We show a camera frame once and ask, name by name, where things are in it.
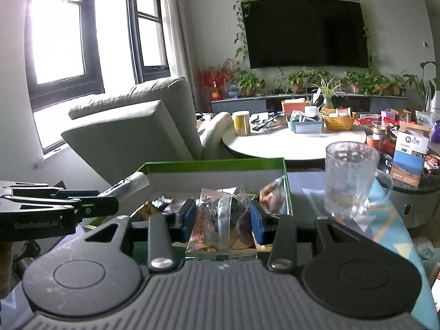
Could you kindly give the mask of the silver foil snack stick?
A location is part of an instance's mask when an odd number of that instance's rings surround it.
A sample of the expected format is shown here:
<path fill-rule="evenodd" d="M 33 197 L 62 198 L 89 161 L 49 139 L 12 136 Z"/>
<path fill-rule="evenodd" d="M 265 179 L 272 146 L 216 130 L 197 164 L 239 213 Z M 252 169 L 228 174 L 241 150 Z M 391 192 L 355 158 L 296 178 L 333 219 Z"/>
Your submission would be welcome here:
<path fill-rule="evenodd" d="M 100 193 L 99 197 L 115 197 L 121 202 L 139 190 L 149 186 L 149 178 L 142 172 L 137 171 L 130 176 L 118 181 L 115 185 Z"/>

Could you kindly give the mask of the clear orange snack packet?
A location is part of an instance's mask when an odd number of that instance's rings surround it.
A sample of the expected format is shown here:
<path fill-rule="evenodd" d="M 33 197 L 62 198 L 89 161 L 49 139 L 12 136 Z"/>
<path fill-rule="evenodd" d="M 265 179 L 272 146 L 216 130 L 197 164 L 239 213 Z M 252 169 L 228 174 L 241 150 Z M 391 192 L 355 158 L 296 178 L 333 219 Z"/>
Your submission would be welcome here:
<path fill-rule="evenodd" d="M 186 259 L 247 261 L 257 258 L 249 206 L 257 196 L 240 188 L 203 188 Z"/>

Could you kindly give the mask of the orange snack bag in box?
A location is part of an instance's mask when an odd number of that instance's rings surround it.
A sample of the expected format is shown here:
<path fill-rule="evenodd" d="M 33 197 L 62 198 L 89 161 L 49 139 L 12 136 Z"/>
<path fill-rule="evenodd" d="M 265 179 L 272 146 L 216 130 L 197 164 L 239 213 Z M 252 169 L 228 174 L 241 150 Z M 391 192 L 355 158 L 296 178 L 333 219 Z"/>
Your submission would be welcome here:
<path fill-rule="evenodd" d="M 260 190 L 260 205 L 268 214 L 286 215 L 286 178 L 279 177 Z"/>

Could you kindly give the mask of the green snack box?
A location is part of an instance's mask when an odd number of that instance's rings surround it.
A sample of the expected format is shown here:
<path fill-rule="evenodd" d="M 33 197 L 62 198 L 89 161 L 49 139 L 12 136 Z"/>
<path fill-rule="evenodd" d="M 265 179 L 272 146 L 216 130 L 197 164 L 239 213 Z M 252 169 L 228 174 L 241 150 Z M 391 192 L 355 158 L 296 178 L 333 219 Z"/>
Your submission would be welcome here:
<path fill-rule="evenodd" d="M 292 214 L 289 181 L 283 159 L 145 163 L 138 171 L 148 177 L 150 184 L 137 193 L 148 201 L 171 198 L 173 201 L 169 213 L 177 212 L 178 206 L 190 198 L 196 201 L 197 206 L 203 188 L 237 187 L 243 192 L 255 194 L 255 200 L 260 202 L 260 190 L 275 179 L 285 177 L 287 214 Z"/>

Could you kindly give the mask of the clear glass mug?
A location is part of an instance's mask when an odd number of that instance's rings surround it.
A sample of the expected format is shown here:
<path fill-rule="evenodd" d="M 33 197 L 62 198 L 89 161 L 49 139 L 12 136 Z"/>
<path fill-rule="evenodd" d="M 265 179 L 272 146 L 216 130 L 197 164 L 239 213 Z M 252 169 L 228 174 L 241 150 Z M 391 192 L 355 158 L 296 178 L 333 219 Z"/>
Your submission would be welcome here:
<path fill-rule="evenodd" d="M 324 206 L 333 217 L 355 218 L 387 200 L 394 183 L 378 169 L 380 153 L 360 142 L 326 148 Z"/>

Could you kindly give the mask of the white round table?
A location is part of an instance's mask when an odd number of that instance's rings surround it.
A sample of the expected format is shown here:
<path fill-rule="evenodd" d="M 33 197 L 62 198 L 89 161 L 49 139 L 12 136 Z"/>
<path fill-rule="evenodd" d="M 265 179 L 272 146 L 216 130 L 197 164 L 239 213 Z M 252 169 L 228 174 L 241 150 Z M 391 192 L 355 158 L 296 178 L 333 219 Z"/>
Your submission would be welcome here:
<path fill-rule="evenodd" d="M 222 135 L 222 142 L 233 152 L 257 158 L 284 158 L 290 161 L 320 160 L 326 157 L 326 147 L 333 142 L 363 142 L 366 133 L 359 126 L 349 131 L 329 131 L 300 134 L 284 127 L 278 130 L 252 132 L 237 136 L 233 127 Z"/>

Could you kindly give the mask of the white cushion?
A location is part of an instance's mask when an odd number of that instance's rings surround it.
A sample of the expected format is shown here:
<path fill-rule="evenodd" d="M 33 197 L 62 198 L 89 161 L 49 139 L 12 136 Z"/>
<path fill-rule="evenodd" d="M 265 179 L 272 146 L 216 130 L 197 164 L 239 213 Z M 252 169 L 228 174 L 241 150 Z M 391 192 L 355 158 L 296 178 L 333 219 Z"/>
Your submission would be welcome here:
<path fill-rule="evenodd" d="M 233 120 L 228 112 L 220 112 L 211 120 L 202 122 L 198 128 L 203 160 L 232 159 L 233 155 L 222 141 L 223 134 L 233 127 Z"/>

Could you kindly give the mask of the grey sofa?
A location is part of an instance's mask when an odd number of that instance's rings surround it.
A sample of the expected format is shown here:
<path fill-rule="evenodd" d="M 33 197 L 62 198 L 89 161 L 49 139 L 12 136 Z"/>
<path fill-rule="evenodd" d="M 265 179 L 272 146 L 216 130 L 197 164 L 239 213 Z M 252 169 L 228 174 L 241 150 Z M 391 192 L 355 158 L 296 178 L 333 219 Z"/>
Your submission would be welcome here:
<path fill-rule="evenodd" d="M 69 111 L 64 141 L 110 185 L 146 162 L 200 160 L 202 145 L 189 83 L 183 77 L 137 84 Z"/>

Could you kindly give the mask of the yellow tin can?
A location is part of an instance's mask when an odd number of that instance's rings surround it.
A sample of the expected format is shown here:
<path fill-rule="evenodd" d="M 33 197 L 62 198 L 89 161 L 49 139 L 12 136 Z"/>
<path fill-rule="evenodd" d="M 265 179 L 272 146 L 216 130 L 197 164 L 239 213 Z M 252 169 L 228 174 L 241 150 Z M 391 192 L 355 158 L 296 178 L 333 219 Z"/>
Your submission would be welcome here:
<path fill-rule="evenodd" d="M 251 134 L 249 117 L 250 113 L 246 110 L 232 113 L 233 128 L 237 136 L 249 136 Z"/>

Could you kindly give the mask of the blue plastic basket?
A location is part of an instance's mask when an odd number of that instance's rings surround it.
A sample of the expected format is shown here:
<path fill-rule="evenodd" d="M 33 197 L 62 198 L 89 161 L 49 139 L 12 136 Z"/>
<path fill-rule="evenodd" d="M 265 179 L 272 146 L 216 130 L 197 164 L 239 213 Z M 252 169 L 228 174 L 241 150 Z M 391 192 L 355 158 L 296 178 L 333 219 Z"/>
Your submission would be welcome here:
<path fill-rule="evenodd" d="M 323 133 L 324 121 L 321 117 L 306 117 L 302 114 L 288 115 L 287 125 L 291 132 L 296 134 L 319 134 Z"/>

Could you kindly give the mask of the yellow woven basket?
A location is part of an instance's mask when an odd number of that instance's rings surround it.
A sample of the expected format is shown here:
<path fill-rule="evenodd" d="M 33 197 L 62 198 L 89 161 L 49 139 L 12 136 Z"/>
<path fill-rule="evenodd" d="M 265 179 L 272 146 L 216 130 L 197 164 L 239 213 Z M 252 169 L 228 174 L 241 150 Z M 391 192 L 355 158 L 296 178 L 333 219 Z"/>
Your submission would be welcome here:
<path fill-rule="evenodd" d="M 331 116 L 336 112 L 335 109 L 323 109 L 321 114 L 324 119 L 324 124 L 329 131 L 349 131 L 353 127 L 355 120 L 354 116 Z"/>

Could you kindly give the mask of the green potted plant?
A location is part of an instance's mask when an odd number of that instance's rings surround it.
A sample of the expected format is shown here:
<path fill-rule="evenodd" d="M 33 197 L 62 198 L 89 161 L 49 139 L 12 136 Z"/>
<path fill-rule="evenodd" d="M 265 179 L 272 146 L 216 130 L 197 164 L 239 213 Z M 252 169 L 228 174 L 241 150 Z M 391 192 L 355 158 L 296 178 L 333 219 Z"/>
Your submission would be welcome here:
<path fill-rule="evenodd" d="M 240 70 L 236 78 L 236 87 L 246 98 L 254 96 L 259 89 L 265 88 L 265 80 L 260 80 L 252 71 Z"/>

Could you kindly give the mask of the blue white carton box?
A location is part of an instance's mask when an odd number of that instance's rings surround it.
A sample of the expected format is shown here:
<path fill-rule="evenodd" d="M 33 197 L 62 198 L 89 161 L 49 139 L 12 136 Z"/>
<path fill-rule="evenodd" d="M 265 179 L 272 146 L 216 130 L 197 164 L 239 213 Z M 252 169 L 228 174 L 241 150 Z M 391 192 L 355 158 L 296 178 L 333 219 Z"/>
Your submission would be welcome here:
<path fill-rule="evenodd" d="M 429 139 L 422 132 L 399 130 L 391 169 L 392 179 L 418 187 L 428 144 Z"/>

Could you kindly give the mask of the red flower decoration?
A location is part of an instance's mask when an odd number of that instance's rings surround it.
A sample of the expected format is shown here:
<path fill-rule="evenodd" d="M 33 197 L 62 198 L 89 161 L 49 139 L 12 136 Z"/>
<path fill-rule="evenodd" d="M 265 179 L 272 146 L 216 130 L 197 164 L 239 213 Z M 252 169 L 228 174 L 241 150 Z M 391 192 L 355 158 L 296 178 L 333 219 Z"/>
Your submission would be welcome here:
<path fill-rule="evenodd" d="M 203 94 L 209 93 L 211 101 L 221 101 L 227 84 L 232 81 L 237 64 L 235 60 L 228 58 L 217 67 L 210 66 L 206 69 L 197 68 L 196 78 Z"/>

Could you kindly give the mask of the black wall television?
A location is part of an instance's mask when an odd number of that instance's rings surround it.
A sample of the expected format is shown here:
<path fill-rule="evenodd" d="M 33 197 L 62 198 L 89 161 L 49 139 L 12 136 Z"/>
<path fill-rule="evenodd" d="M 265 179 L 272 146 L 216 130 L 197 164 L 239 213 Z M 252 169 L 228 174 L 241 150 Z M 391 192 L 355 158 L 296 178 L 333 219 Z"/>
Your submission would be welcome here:
<path fill-rule="evenodd" d="M 251 68 L 369 66 L 358 2 L 256 0 L 242 11 Z"/>

